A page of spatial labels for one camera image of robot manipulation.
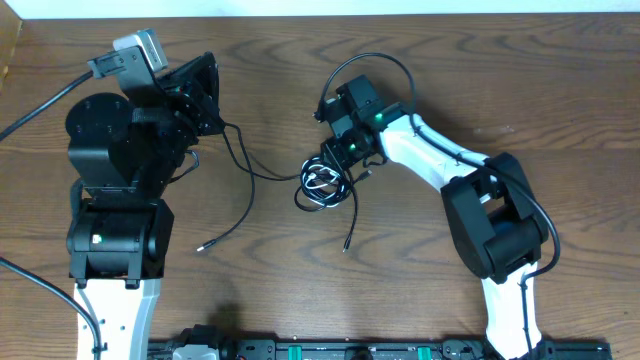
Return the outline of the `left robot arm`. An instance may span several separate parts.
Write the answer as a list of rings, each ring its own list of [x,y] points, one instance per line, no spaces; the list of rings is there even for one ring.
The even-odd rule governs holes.
[[[174,216],[163,192],[189,149],[223,131],[215,57],[168,70],[139,45],[89,61],[119,93],[98,93],[68,113],[69,159],[87,192],[67,235],[81,359],[143,359],[161,291]]]

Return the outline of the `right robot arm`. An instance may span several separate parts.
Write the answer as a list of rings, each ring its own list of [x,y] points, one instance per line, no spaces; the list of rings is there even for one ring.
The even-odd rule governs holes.
[[[545,272],[542,245],[558,234],[518,160],[456,144],[413,105],[386,104],[366,76],[341,85],[333,98],[322,95],[315,117],[332,135],[303,167],[305,195],[320,208],[336,206],[355,185],[351,168],[369,166],[374,155],[409,169],[440,194],[454,247],[481,280],[492,355],[539,356],[533,282]]]

